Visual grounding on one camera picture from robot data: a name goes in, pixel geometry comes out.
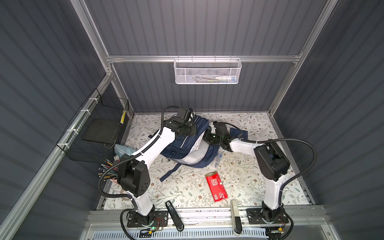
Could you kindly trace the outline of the navy blue student backpack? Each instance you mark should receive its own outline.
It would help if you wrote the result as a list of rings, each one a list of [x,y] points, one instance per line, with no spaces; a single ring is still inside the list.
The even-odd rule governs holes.
[[[179,136],[161,152],[161,155],[177,163],[173,169],[160,178],[161,182],[164,182],[182,165],[205,168],[217,156],[220,147],[204,140],[204,134],[210,126],[209,120],[201,116],[195,116],[195,119],[196,136]]]

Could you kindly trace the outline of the navy blue book yellow label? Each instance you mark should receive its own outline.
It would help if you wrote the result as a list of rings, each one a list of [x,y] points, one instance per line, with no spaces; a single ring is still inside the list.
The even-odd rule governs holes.
[[[246,130],[239,130],[239,129],[236,129],[236,128],[231,128],[230,129],[230,136],[233,137],[233,138],[247,140],[248,139],[248,131],[246,131]]]

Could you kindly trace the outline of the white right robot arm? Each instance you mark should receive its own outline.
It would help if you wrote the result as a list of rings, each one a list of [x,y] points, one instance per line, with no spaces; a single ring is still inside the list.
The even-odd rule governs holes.
[[[226,123],[217,121],[210,124],[203,140],[225,151],[256,158],[259,169],[266,179],[264,206],[274,211],[282,205],[281,187],[290,168],[290,162],[277,144],[279,140],[248,140],[243,137],[242,131],[234,137],[228,131]]]

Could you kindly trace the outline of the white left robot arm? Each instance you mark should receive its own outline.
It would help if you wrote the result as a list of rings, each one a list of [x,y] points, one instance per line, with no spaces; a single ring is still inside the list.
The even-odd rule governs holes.
[[[165,107],[161,114],[161,126],[155,135],[143,147],[131,156],[125,156],[120,161],[117,183],[127,193],[134,204],[136,213],[147,217],[154,211],[148,188],[151,183],[149,169],[158,155],[177,137],[194,136],[194,111],[175,107],[178,112],[175,116],[165,120],[165,110],[175,106]]]

